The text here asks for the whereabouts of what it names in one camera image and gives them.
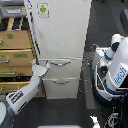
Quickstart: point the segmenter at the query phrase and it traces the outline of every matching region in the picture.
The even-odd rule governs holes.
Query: sticker
[[[23,54],[13,54],[13,55],[14,55],[14,58],[28,58],[26,53],[23,53]]]
[[[39,17],[49,17],[49,6],[47,3],[37,4]]]
[[[5,55],[1,55],[1,58],[5,58],[6,56]]]
[[[12,34],[7,34],[9,39],[13,39],[13,35]]]

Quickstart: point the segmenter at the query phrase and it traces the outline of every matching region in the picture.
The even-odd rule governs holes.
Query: drawer handle
[[[54,64],[54,65],[57,65],[57,66],[64,66],[64,65],[66,65],[66,64],[71,63],[71,61],[64,62],[63,64],[58,64],[58,63],[56,63],[55,61],[49,61],[49,63]]]
[[[8,63],[8,62],[9,62],[9,59],[7,59],[7,61],[0,61],[0,64]]]
[[[56,83],[56,84],[66,84],[66,83],[68,83],[68,82],[70,82],[69,80],[54,80],[54,81],[52,81],[52,82],[54,82],[54,83]]]
[[[16,71],[14,72],[8,72],[8,73],[0,73],[0,75],[15,75]]]
[[[0,39],[0,44],[2,44],[2,39]]]

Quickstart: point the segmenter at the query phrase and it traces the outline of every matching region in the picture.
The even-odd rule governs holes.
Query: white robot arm
[[[6,96],[8,105],[12,108],[15,115],[37,94],[40,87],[41,79],[34,75],[31,77],[30,83],[14,93]]]

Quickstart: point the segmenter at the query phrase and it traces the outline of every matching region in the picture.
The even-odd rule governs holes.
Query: label
[[[8,68],[9,70],[12,70],[13,68]]]
[[[28,58],[26,53],[22,54],[13,54],[14,58]]]
[[[7,10],[7,12],[9,13],[9,14],[20,14],[20,9],[12,9],[12,10]]]
[[[127,74],[128,71],[122,65],[119,65],[116,73],[113,76],[113,81],[117,87],[119,87],[123,83]]]
[[[6,58],[6,56],[5,55],[1,55],[1,58]]]
[[[9,39],[13,39],[13,35],[12,34],[7,34]]]

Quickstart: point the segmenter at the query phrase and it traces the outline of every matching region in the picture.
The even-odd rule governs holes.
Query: refrigerator
[[[47,99],[77,98],[91,0],[24,0]]]

